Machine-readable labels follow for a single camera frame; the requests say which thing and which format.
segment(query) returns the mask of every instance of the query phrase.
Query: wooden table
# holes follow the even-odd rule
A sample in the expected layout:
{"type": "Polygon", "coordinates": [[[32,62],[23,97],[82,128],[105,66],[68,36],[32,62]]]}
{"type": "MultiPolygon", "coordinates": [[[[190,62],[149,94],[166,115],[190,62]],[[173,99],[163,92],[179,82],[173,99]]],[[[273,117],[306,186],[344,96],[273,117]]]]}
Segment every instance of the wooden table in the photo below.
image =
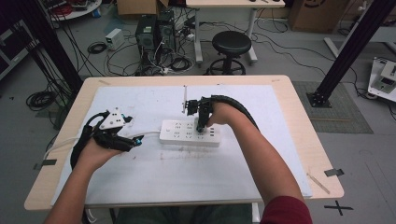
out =
{"type": "MultiPolygon", "coordinates": [[[[323,172],[332,165],[318,140],[311,122],[306,115],[297,93],[286,76],[217,76],[217,77],[93,77],[85,80],[55,144],[76,136],[92,99],[99,87],[104,86],[176,86],[176,85],[271,85],[290,129],[297,152],[304,169],[315,180],[309,179],[313,196],[310,199],[341,198],[344,190],[337,176],[327,177],[323,172]]],[[[52,151],[48,159],[57,160],[55,165],[44,166],[40,171],[26,201],[27,210],[48,210],[65,158],[73,143],[52,151]]]]}
{"type": "MultiPolygon", "coordinates": [[[[201,35],[199,23],[202,21],[248,21],[247,36],[251,37],[257,8],[284,7],[283,1],[274,0],[187,0],[187,7],[195,8],[195,61],[200,64],[203,62],[201,50],[201,35]]],[[[250,63],[257,62],[257,56],[253,46],[247,53],[250,63]]]]}

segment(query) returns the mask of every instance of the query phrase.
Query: computer tower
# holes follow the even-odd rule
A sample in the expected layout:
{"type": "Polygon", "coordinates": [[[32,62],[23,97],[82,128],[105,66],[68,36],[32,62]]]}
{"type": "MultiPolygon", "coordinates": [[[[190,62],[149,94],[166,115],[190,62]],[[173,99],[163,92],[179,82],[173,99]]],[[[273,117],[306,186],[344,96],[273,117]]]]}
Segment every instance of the computer tower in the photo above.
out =
{"type": "Polygon", "coordinates": [[[137,24],[135,36],[140,55],[142,55],[142,64],[158,63],[163,50],[157,16],[142,15],[137,24]]]}
{"type": "Polygon", "coordinates": [[[176,52],[174,11],[162,11],[158,17],[158,24],[163,41],[163,50],[170,49],[176,52]]]}

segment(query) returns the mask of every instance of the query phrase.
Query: floor mat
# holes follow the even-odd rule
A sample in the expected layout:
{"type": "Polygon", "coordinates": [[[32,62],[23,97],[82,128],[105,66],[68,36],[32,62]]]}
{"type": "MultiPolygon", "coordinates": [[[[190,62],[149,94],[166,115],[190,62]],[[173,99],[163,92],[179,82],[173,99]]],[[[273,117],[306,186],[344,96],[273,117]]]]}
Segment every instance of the floor mat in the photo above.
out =
{"type": "Polygon", "coordinates": [[[373,133],[344,85],[339,84],[332,92],[329,98],[331,108],[315,108],[309,104],[306,94],[314,92],[320,83],[292,83],[317,133],[373,133]]]}

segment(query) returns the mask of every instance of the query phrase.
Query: power strip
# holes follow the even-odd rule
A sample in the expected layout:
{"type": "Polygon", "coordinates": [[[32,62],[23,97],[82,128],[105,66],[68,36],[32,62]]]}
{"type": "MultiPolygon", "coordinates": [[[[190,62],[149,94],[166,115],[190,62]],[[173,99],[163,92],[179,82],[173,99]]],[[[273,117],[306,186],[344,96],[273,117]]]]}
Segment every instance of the power strip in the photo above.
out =
{"type": "Polygon", "coordinates": [[[198,133],[196,123],[197,120],[164,120],[160,142],[166,145],[218,147],[221,141],[220,126],[214,124],[198,133]]]}

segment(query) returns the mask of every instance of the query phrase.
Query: black stool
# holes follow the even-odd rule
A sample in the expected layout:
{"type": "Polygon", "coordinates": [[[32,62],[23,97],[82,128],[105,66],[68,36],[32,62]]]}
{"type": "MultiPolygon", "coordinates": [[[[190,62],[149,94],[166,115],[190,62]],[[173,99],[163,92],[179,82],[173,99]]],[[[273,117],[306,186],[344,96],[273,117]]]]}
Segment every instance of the black stool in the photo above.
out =
{"type": "Polygon", "coordinates": [[[215,75],[215,71],[219,71],[223,75],[233,75],[237,71],[240,71],[239,75],[246,74],[245,66],[234,58],[239,58],[241,54],[250,50],[251,41],[247,35],[236,31],[224,31],[213,37],[212,45],[219,54],[224,54],[226,58],[215,60],[210,64],[208,74],[215,75]],[[233,63],[237,63],[239,66],[233,67],[233,63]]]}

